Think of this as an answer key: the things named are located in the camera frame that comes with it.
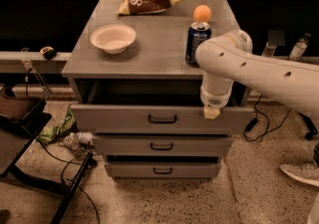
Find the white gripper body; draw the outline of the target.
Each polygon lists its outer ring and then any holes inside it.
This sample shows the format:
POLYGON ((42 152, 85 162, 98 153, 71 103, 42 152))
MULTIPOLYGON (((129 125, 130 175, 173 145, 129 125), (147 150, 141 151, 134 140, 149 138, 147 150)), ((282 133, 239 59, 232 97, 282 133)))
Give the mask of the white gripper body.
POLYGON ((221 95, 210 93, 204 87, 200 87, 200 99, 205 106, 213 108, 223 108, 227 105, 231 91, 226 91, 221 95))

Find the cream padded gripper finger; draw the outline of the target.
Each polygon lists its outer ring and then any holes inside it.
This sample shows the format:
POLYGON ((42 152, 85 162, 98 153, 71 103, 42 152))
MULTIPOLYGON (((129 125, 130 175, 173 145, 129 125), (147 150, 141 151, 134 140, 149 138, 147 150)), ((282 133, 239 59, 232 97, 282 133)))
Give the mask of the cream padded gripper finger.
POLYGON ((220 115, 220 109, 211 106, 205 106, 203 109, 204 117, 207 119, 216 119, 220 115))

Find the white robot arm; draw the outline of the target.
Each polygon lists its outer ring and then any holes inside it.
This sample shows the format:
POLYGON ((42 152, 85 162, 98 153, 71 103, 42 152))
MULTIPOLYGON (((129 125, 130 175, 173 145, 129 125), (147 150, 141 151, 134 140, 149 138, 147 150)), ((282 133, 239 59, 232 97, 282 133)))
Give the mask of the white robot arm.
POLYGON ((233 30, 202 42, 195 52, 203 70, 200 98, 215 117, 226 106, 232 84, 239 82, 319 121, 319 66, 252 53, 252 41, 233 30))

